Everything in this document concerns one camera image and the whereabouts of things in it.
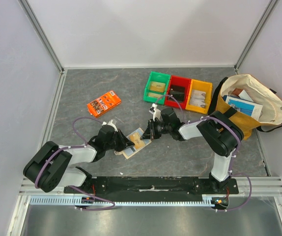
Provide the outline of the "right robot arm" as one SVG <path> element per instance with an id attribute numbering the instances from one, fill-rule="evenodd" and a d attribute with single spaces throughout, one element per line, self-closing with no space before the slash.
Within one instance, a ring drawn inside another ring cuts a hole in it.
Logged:
<path id="1" fill-rule="evenodd" d="M 244 138 L 243 131 L 229 118 L 214 111 L 211 115 L 202 117 L 195 122 L 182 122 L 172 107 L 163 110 L 154 105 L 149 110 L 153 118 L 148 121 L 142 140 L 159 139 L 163 134 L 169 134 L 174 140 L 185 141 L 203 137 L 214 152 L 214 164 L 209 174 L 209 188 L 213 193 L 221 193 L 231 178 L 231 159 L 236 156 Z"/>

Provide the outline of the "gold card from holder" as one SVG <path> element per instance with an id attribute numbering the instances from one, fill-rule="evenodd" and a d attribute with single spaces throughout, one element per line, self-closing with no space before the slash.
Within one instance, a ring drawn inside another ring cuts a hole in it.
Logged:
<path id="1" fill-rule="evenodd" d="M 129 140 L 135 143 L 135 145 L 131 147 L 132 151 L 137 151 L 139 149 L 142 149 L 151 143 L 151 140 L 140 139 L 143 133 L 144 131 L 141 128 L 138 128 L 137 130 L 133 131 L 131 134 L 127 136 Z"/>

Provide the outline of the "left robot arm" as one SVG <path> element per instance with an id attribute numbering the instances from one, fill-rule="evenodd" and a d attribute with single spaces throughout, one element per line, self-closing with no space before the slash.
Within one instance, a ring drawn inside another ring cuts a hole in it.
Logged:
<path id="1" fill-rule="evenodd" d="M 53 141 L 46 142 L 26 164 L 23 175 L 35 188 L 48 193 L 58 186 L 72 161 L 96 162 L 108 150 L 121 152 L 134 145 L 115 125 L 104 124 L 97 135 L 82 145 L 59 146 Z"/>

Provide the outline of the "beige card holder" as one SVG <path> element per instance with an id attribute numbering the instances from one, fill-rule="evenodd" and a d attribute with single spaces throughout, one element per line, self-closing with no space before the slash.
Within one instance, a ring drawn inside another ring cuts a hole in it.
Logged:
<path id="1" fill-rule="evenodd" d="M 135 155 L 140 150 L 144 149 L 146 146 L 151 144 L 151 140 L 145 139 L 142 140 L 141 136 L 144 131 L 141 128 L 136 129 L 131 134 L 127 136 L 127 138 L 134 143 L 134 146 L 128 147 L 125 150 L 118 152 L 114 151 L 116 156 L 123 155 L 127 160 L 130 159 L 133 155 Z"/>

